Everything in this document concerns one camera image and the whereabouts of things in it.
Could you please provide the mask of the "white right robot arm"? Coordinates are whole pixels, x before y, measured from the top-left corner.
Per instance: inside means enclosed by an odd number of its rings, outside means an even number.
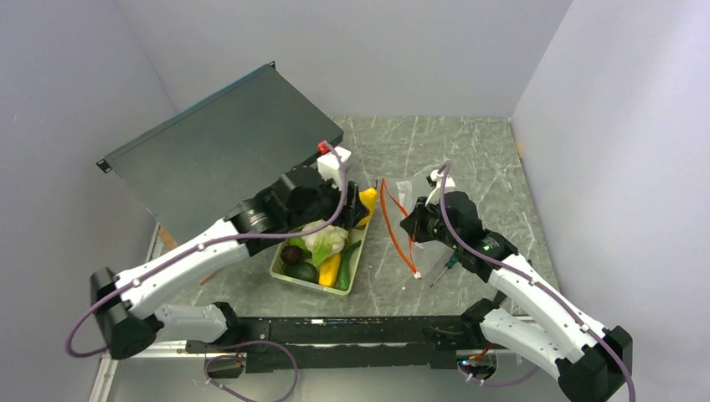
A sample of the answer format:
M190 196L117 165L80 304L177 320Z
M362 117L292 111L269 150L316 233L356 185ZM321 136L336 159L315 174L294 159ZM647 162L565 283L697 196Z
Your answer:
M400 226L414 242L437 241L451 248L467 271L533 320L524 322L498 302L480 299L461 316L466 344L480 348L488 342L512 350L555 379L570 401L607 401L622 386L631 401L637 399L631 335L573 306L515 245L484 228L465 193L446 193L438 204L418 198Z

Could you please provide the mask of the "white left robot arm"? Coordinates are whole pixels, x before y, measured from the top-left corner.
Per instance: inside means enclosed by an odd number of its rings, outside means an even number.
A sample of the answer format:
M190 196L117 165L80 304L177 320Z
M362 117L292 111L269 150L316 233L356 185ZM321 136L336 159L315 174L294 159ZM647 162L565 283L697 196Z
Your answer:
M221 352L234 349L244 328L228 303L174 306L168 299L311 223L320 233L330 226L354 229L370 212L355 182L339 185L313 167L298 166L175 250L119 273L98 270L90 278L91 301L108 353L125 359L154 343L178 340L212 344Z

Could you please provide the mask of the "yellow corn cob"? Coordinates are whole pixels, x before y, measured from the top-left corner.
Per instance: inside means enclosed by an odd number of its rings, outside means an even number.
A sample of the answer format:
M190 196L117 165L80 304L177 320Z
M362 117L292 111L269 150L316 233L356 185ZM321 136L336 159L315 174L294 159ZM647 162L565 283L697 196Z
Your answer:
M339 266L341 264L341 253L327 257L319 267L318 284L325 287L334 287L337 283Z

